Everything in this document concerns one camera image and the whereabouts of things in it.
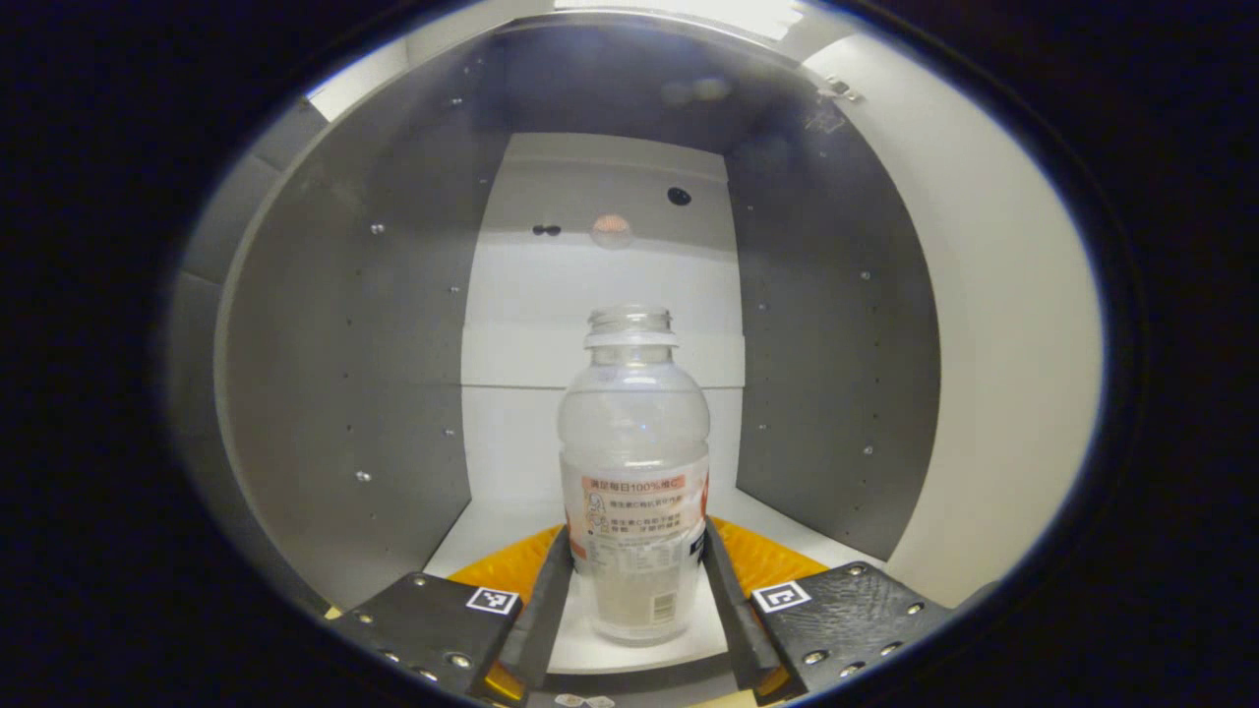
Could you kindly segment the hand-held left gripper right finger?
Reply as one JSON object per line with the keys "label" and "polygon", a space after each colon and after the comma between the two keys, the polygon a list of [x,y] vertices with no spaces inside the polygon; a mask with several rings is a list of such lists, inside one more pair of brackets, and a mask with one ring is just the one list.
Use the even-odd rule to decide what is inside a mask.
{"label": "hand-held left gripper right finger", "polygon": [[851,685],[954,614],[867,561],[823,568],[719,518],[706,520],[704,569],[737,687],[759,705]]}

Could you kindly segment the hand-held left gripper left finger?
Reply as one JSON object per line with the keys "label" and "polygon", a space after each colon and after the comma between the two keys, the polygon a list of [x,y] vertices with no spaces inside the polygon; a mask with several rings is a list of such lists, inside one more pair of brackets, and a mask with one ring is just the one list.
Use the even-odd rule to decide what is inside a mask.
{"label": "hand-held left gripper left finger", "polygon": [[453,578],[402,574],[355,608],[330,614],[330,627],[439,695],[522,705],[548,674],[570,582],[570,533],[555,527]]}

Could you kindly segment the clear plastic bottle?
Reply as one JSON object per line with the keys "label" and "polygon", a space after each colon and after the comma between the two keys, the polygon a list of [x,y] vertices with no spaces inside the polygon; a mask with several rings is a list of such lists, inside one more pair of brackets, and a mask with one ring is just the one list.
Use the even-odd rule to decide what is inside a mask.
{"label": "clear plastic bottle", "polygon": [[687,631],[708,534],[709,404],[669,310],[594,310],[558,409],[562,493],[585,619],[630,646]]}

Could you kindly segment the grey cabinet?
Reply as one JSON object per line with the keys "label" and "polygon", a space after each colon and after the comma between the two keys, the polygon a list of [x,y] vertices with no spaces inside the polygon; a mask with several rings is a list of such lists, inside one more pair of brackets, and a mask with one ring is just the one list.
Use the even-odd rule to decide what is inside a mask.
{"label": "grey cabinet", "polygon": [[[935,438],[938,312],[854,92],[805,69],[860,29],[793,4],[772,42],[468,3],[353,52],[246,147],[178,270],[166,407],[212,514],[319,627],[567,527],[558,409],[618,305],[674,317],[708,519],[889,574]],[[541,688],[507,707],[724,698],[763,707],[703,557],[687,631],[651,646],[593,630],[573,563]]]}

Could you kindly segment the white cabinet door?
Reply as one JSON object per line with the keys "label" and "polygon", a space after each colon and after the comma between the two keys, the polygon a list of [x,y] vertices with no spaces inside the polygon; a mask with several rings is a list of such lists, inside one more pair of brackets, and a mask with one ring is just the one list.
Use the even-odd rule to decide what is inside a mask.
{"label": "white cabinet door", "polygon": [[956,606],[1024,559],[1075,488],[1105,382],[1097,278],[1042,168],[962,89],[867,34],[802,66],[854,92],[855,125],[925,251],[939,416],[925,488],[886,568]]}

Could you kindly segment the large square ceiling light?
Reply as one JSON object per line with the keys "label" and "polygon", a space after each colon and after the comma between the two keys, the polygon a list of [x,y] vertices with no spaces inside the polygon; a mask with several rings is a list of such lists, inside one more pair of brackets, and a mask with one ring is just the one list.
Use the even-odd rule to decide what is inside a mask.
{"label": "large square ceiling light", "polygon": [[703,20],[778,42],[805,18],[793,0],[554,0],[556,10],[624,10]]}

